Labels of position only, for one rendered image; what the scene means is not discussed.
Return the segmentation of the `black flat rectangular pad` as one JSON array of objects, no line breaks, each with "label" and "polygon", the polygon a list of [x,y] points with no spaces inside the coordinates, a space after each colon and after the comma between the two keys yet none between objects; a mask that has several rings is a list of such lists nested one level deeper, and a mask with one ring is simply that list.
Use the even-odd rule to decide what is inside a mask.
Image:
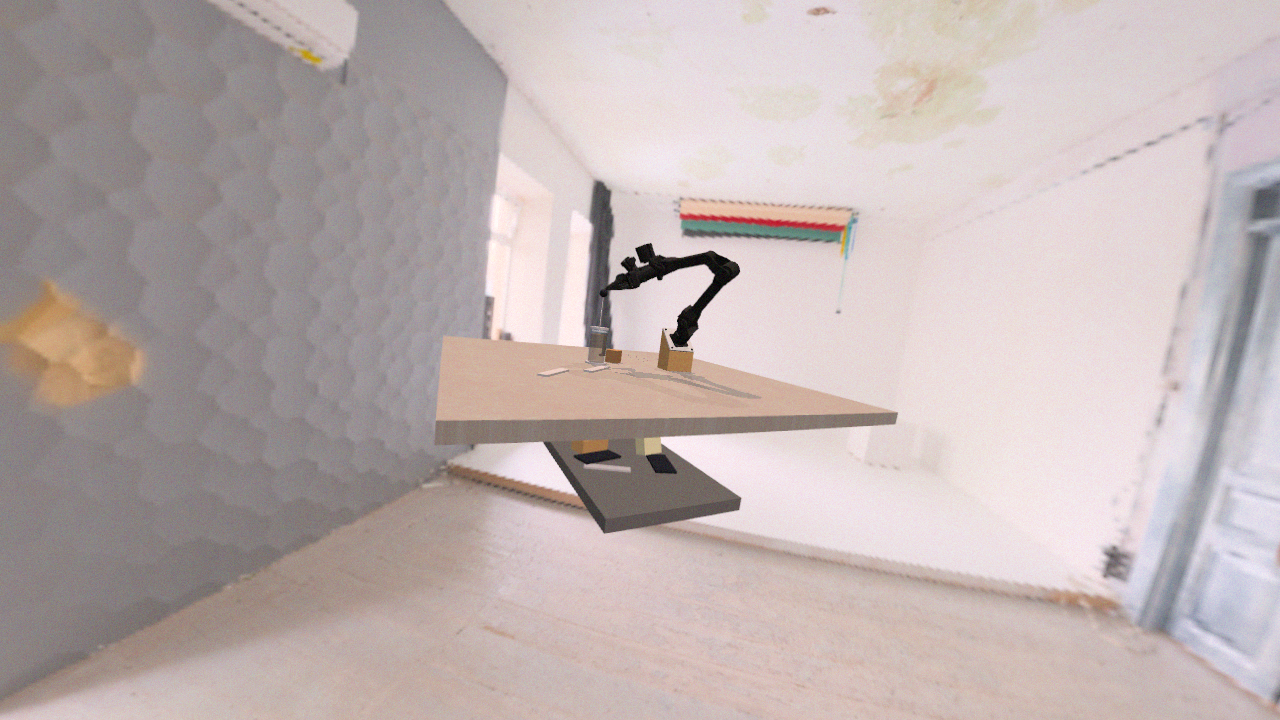
[{"label": "black flat rectangular pad", "polygon": [[591,464],[591,462],[602,462],[621,456],[618,454],[611,452],[609,450],[605,450],[605,451],[593,451],[588,454],[575,454],[573,457],[576,457],[579,461],[584,464]]},{"label": "black flat rectangular pad", "polygon": [[655,473],[677,474],[677,470],[666,455],[646,455],[646,457]]}]

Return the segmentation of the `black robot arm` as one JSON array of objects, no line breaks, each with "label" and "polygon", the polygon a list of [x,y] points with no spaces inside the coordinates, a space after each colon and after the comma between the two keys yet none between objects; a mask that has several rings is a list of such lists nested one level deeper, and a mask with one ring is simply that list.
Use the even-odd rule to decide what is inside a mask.
[{"label": "black robot arm", "polygon": [[[692,337],[692,333],[699,329],[698,320],[701,316],[701,311],[710,304],[710,300],[721,291],[724,284],[733,281],[740,273],[740,266],[737,263],[730,261],[728,258],[723,258],[714,251],[707,251],[696,254],[687,258],[663,258],[655,255],[652,243],[645,243],[637,249],[637,258],[640,263],[649,263],[644,265],[648,281],[657,277],[658,281],[663,279],[663,275],[678,269],[686,269],[691,266],[707,265],[714,281],[710,286],[701,293],[696,304],[689,305],[682,310],[677,319],[677,331],[675,334],[669,334],[675,347],[689,347],[687,342]],[[626,258],[621,263],[627,272],[637,272],[640,266],[636,265],[635,258]]]}]

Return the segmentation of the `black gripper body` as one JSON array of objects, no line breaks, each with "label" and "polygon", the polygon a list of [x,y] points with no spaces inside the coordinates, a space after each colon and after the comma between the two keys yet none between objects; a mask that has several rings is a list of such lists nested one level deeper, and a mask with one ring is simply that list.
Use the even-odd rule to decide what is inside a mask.
[{"label": "black gripper body", "polygon": [[[645,270],[644,266],[640,266],[640,269],[637,272],[632,270],[632,272],[626,272],[626,273],[628,274],[628,279],[630,279],[631,284],[634,286],[634,290],[637,288],[637,287],[640,287],[640,284],[643,282],[648,281],[648,274],[646,274],[646,270]],[[623,279],[625,273],[620,273],[618,275],[620,275],[620,281],[621,281],[621,279]]]}]

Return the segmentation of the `grey flat shelf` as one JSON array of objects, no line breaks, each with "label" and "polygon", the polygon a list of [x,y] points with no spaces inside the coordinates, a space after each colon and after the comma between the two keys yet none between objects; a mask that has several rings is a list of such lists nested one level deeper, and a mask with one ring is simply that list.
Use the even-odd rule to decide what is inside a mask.
[{"label": "grey flat shelf", "polygon": [[646,456],[636,455],[635,439],[608,439],[607,450],[621,457],[593,462],[630,468],[631,473],[582,468],[571,441],[543,443],[604,534],[740,509],[739,495],[664,445],[662,454],[653,455],[666,455],[677,474],[655,473]]}]

